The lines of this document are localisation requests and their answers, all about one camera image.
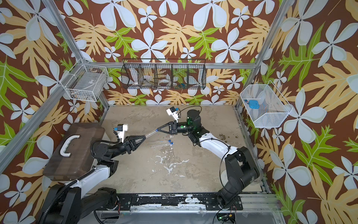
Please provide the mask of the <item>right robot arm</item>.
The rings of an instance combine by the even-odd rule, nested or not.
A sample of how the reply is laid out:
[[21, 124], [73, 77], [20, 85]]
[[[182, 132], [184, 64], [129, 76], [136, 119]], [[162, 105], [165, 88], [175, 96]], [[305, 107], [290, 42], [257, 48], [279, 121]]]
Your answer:
[[260, 177], [259, 169], [249, 149], [237, 148], [216, 138], [202, 126], [199, 110], [189, 110], [184, 122], [179, 122], [181, 112], [179, 108], [170, 107], [166, 112], [174, 121], [157, 128], [157, 131], [170, 135], [186, 134], [194, 146], [200, 146], [218, 156], [221, 159], [219, 169], [225, 163], [227, 175], [226, 182], [223, 182], [222, 177], [219, 176], [222, 189], [217, 193], [218, 205], [224, 209], [238, 204], [241, 192]]

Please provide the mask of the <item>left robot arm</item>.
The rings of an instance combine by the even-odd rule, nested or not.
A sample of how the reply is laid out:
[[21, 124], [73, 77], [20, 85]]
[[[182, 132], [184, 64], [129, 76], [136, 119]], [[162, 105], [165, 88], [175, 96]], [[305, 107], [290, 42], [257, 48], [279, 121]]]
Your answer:
[[130, 154], [146, 140], [144, 135], [131, 135], [117, 141], [95, 140], [90, 145], [91, 156], [97, 165], [82, 176], [52, 187], [41, 208], [38, 224], [77, 224], [82, 218], [99, 208], [114, 208], [117, 193], [113, 188], [100, 188], [87, 193], [117, 170], [115, 157]]

